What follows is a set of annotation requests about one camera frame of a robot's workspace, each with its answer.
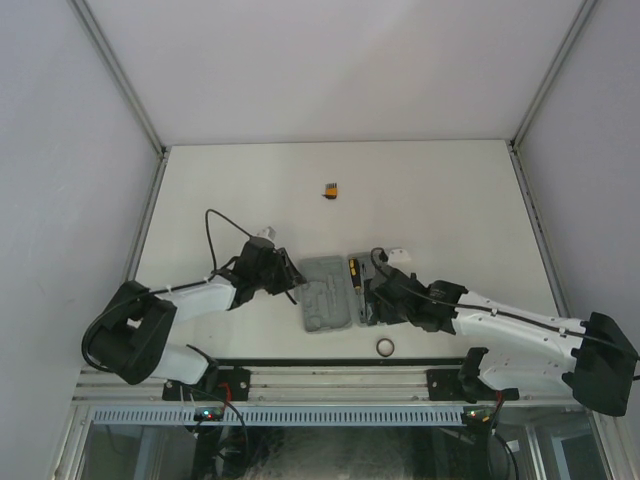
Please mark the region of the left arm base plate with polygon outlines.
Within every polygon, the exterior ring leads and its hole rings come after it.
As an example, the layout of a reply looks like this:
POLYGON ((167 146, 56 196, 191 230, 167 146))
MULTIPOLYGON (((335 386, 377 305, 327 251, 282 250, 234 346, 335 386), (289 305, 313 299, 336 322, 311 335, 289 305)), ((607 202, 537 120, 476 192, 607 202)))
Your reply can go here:
POLYGON ((164 401, 246 401, 249 395, 251 372, 234 367, 210 369, 195 385, 185 385, 175 380, 167 381, 163 387, 164 401))

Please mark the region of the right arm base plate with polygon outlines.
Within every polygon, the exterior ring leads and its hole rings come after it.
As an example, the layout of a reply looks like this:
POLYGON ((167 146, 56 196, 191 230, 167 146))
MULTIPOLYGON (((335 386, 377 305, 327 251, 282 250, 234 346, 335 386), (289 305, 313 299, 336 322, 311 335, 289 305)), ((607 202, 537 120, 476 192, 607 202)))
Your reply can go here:
POLYGON ((517 388, 498 391, 488 386, 477 376, 461 368, 429 369, 426 371, 429 399, 432 401, 497 401, 499 393, 506 401, 517 401, 520 393, 517 388))

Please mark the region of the screwdriver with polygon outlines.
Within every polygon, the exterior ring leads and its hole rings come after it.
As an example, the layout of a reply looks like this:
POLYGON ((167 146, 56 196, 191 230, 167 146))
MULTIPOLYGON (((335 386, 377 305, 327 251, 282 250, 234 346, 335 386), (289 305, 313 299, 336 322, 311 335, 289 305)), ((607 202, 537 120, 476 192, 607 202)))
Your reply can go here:
POLYGON ((360 291, 362 289, 362 273, 359 260, 351 257, 348 260, 348 267, 352 286, 356 291, 360 291))

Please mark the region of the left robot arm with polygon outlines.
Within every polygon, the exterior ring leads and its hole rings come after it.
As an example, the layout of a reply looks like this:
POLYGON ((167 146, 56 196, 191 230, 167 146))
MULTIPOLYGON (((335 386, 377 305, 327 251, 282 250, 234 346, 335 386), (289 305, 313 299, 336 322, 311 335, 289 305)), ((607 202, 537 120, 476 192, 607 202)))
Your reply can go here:
POLYGON ((196 347, 170 343, 173 327, 237 309, 258 291, 288 295, 306 282, 284 248, 252 236, 239 255, 202 280, 155 291, 135 280, 123 283, 85 331, 81 353, 92 368, 129 385, 149 378, 180 382, 206 400, 219 387, 216 361, 196 347))

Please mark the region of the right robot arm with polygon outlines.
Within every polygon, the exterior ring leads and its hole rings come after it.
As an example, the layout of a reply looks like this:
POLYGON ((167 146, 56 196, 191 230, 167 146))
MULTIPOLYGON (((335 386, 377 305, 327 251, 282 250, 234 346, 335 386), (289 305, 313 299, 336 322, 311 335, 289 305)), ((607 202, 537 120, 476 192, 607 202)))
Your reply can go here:
POLYGON ((364 293, 379 323, 479 340, 459 371, 461 391, 471 401, 493 393, 541 393, 571 395, 612 417, 627 411, 639 353, 608 315, 538 315, 444 280, 425 286, 389 266, 376 270, 364 293))

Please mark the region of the grey plastic tool case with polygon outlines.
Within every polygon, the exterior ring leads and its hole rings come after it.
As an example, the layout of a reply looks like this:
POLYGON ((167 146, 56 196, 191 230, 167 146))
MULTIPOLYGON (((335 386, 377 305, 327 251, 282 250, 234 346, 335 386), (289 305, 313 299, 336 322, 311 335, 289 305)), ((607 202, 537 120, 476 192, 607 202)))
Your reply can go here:
POLYGON ((375 275, 366 252, 343 256, 307 258, 299 270, 307 282, 295 289, 295 299, 301 306, 303 328, 307 333, 326 333, 365 324, 364 282, 375 275), (355 257, 361 264, 362 289, 351 283, 348 260, 355 257))

